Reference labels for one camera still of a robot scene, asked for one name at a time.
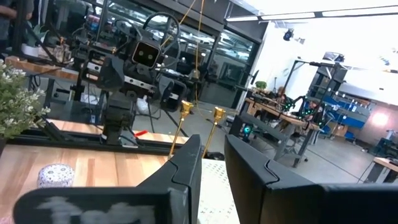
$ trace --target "cable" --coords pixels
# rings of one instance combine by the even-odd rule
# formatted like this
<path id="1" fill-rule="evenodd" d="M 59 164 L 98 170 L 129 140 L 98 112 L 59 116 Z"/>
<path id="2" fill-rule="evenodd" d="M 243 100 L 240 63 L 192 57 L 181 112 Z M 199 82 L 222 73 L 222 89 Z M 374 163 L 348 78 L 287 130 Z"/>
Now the cable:
<path id="1" fill-rule="evenodd" d="M 201 0 L 201 6 L 200 6 L 200 17 L 199 17 L 199 26 L 198 26 L 198 35 L 200 34 L 200 26 L 201 26 L 201 19 L 203 16 L 203 6 L 205 5 L 205 0 Z M 198 63 L 199 63 L 199 42 L 197 42 L 197 50 L 196 50 L 196 55 L 195 55 L 195 71 L 196 74 L 199 75 L 199 70 L 198 70 Z M 198 83 L 195 84 L 196 88 L 195 88 L 195 104 L 198 108 L 198 112 L 199 115 L 206 119 L 205 116 L 200 112 L 200 108 L 199 108 L 199 102 L 198 102 Z"/>
<path id="2" fill-rule="evenodd" d="M 182 22 L 184 21 L 184 19 L 187 17 L 188 13 L 191 11 L 191 9 L 192 9 L 192 7 L 193 7 L 195 1 L 197 1 L 197 0 L 193 0 L 193 1 L 192 1 L 191 5 L 190 5 L 189 8 L 188 8 L 188 11 L 187 11 L 187 12 L 184 14 L 184 16 L 182 17 L 181 21 L 179 22 L 180 25 L 182 24 Z M 161 47 L 163 47 L 163 46 L 167 43 L 167 41 L 170 40 L 170 38 L 171 38 L 171 35 L 168 36 L 167 39 L 164 40 L 164 42 L 162 43 Z"/>
<path id="3" fill-rule="evenodd" d="M 147 105 L 148 105 L 148 111 L 149 111 L 150 126 L 151 126 L 151 128 L 152 128 L 152 133 L 155 133 L 154 121 L 152 120 L 152 113 L 150 112 L 149 103 L 148 103 Z"/>

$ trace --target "golden pole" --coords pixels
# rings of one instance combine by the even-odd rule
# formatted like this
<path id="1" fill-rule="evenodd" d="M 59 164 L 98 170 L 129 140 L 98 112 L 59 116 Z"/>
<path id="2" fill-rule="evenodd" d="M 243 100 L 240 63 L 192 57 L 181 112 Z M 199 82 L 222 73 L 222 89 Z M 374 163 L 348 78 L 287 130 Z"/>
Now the golden pole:
<path id="1" fill-rule="evenodd" d="M 178 134 L 180 133 L 182 123 L 183 123 L 185 117 L 189 114 L 189 111 L 191 110 L 191 108 L 193 107 L 193 104 L 191 104 L 189 102 L 181 101 L 181 103 L 182 103 L 182 106 L 181 106 L 181 111 L 180 111 L 181 112 L 180 122 L 178 123 L 178 128 L 174 135 L 172 148 L 169 153 L 169 159 L 173 156 L 175 142 L 177 141 Z"/>
<path id="2" fill-rule="evenodd" d="M 201 156 L 202 158 L 205 157 L 206 152 L 210 146 L 210 142 L 213 137 L 214 130 L 216 129 L 218 122 L 223 118 L 224 114 L 225 114 L 225 110 L 223 110 L 222 108 L 219 108 L 217 106 L 215 107 L 214 115 L 213 115 L 214 116 L 214 124 L 213 124 L 213 127 L 211 128 L 209 138 L 207 139 L 205 150 L 203 151 L 203 155 Z"/>

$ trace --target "white flower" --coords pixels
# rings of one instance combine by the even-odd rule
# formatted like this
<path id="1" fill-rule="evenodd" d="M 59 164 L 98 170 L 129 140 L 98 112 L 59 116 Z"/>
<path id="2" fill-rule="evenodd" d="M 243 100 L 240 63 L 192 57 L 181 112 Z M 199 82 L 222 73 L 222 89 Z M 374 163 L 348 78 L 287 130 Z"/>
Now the white flower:
<path id="1" fill-rule="evenodd" d="M 40 96 L 44 96 L 45 92 L 44 90 L 41 90 L 40 88 L 37 89 L 36 94 L 40 95 Z"/>
<path id="2" fill-rule="evenodd" d="M 45 108 L 43 108 L 42 110 L 43 110 L 44 113 L 49 113 L 49 112 L 51 112 L 51 109 L 48 108 L 48 107 L 45 107 Z"/>
<path id="3" fill-rule="evenodd" d="M 10 126 L 14 122 L 14 118 L 10 118 L 4 121 L 4 123 L 8 126 Z"/>
<path id="4" fill-rule="evenodd" d="M 30 96 L 30 100 L 37 100 L 39 99 L 39 96 L 37 94 L 32 94 L 32 96 Z"/>

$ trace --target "gray floor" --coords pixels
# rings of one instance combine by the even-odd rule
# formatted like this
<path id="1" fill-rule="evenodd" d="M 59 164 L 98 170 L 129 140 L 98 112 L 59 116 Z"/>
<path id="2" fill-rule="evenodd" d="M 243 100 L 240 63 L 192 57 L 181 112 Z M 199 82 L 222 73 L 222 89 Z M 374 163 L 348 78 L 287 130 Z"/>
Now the gray floor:
<path id="1" fill-rule="evenodd" d="M 69 89 L 68 83 L 58 82 L 58 87 Z M 46 80 L 42 80 L 42 88 L 46 86 Z M 66 99 L 67 96 L 60 95 L 59 98 Z M 62 106 L 52 106 L 54 111 L 62 111 Z M 191 136 L 199 134 L 202 144 L 205 145 L 208 139 L 212 123 L 206 119 L 213 120 L 214 105 L 199 102 L 198 107 L 193 109 L 195 114 L 190 114 L 184 121 L 183 130 Z M 171 116 L 179 121 L 179 112 L 171 113 Z M 174 134 L 177 127 L 172 120 L 162 111 L 161 118 L 153 120 L 154 129 L 157 133 Z M 151 131 L 150 120 L 145 116 L 138 116 L 134 123 L 135 130 Z M 224 151 L 224 136 L 228 132 L 227 128 L 216 128 L 209 151 Z M 252 147 L 272 157 L 274 150 L 265 150 L 265 143 L 255 140 L 251 143 Z M 284 156 L 279 162 L 286 165 L 293 172 L 316 183 L 357 183 L 364 180 L 371 170 L 373 156 L 361 151 L 362 148 L 354 146 L 349 142 L 335 139 L 319 139 L 316 145 L 309 146 L 306 152 L 308 162 L 302 162 L 297 168 L 293 168 L 294 159 Z"/>

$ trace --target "white ceiling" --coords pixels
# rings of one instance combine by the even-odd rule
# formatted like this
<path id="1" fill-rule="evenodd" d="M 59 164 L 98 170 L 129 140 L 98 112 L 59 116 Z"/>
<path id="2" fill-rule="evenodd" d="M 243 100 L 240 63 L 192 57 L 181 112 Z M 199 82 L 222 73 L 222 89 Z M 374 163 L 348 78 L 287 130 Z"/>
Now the white ceiling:
<path id="1" fill-rule="evenodd" d="M 341 9 L 357 9 L 362 7 L 380 7 L 397 4 L 396 0 L 285 0 L 285 1 L 265 1 L 265 0 L 234 0 L 235 2 L 255 14 L 285 14 L 295 12 L 314 12 Z"/>
<path id="2" fill-rule="evenodd" d="M 390 62 L 389 69 L 398 70 L 398 29 L 388 24 L 398 23 L 398 16 L 359 17 L 341 19 L 311 19 L 278 22 L 281 29 L 294 28 L 295 38 L 316 42 L 326 52 L 345 55 L 345 63 L 359 68 L 384 70 L 382 58 Z"/>

